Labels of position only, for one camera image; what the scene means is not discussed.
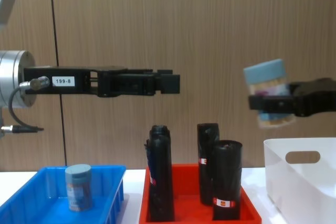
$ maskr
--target white plastic bin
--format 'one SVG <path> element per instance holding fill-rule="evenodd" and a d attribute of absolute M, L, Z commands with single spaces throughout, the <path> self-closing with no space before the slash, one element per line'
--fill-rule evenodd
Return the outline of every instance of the white plastic bin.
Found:
<path fill-rule="evenodd" d="M 264 141 L 266 188 L 290 224 L 336 223 L 336 138 Z M 314 164 L 289 164 L 289 152 L 317 151 Z"/>

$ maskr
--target blue lid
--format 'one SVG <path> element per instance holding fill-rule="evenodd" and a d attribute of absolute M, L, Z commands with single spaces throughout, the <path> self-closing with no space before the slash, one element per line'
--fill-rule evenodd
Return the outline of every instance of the blue lid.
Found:
<path fill-rule="evenodd" d="M 65 169 L 65 179 L 69 184 L 89 182 L 91 179 L 91 166 L 84 164 L 69 166 Z"/>
<path fill-rule="evenodd" d="M 286 76 L 283 60 L 271 60 L 244 69 L 247 84 L 257 84 Z"/>

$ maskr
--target silver cylindrical joint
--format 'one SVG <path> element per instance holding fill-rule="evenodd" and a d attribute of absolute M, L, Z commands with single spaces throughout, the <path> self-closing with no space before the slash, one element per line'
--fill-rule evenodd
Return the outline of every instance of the silver cylindrical joint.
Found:
<path fill-rule="evenodd" d="M 50 85 L 50 80 L 46 76 L 41 76 L 37 79 L 33 79 L 30 81 L 30 88 L 32 90 L 39 90 L 46 88 Z"/>
<path fill-rule="evenodd" d="M 35 65 L 33 56 L 27 51 L 0 51 L 0 107 L 8 107 L 9 96 L 24 81 L 24 68 Z M 13 99 L 14 108 L 30 107 L 36 95 L 17 92 Z"/>

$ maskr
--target blue-capped jar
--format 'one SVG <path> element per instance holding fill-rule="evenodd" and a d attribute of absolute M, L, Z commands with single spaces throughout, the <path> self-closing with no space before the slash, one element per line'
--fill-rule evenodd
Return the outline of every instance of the blue-capped jar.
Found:
<path fill-rule="evenodd" d="M 92 207 L 91 166 L 80 164 L 66 168 L 65 178 L 69 209 L 84 211 Z"/>
<path fill-rule="evenodd" d="M 290 95 L 283 60 L 263 62 L 244 69 L 245 80 L 253 95 Z M 295 120 L 292 114 L 269 114 L 259 111 L 260 127 L 278 127 Z"/>

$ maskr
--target black cylindrical object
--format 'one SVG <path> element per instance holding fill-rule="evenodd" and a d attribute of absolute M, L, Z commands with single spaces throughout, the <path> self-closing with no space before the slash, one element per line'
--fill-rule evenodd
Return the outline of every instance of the black cylindrical object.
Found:
<path fill-rule="evenodd" d="M 211 174 L 206 164 L 212 153 L 212 146 L 216 141 L 219 141 L 218 123 L 197 125 L 199 195 L 201 203 L 208 206 L 212 205 L 213 198 Z"/>
<path fill-rule="evenodd" d="M 208 164 L 213 180 L 213 220 L 239 220 L 242 148 L 240 142 L 231 140 L 213 146 Z"/>
<path fill-rule="evenodd" d="M 153 126 L 145 148 L 151 180 L 149 198 L 151 221 L 174 221 L 171 139 L 167 126 Z"/>

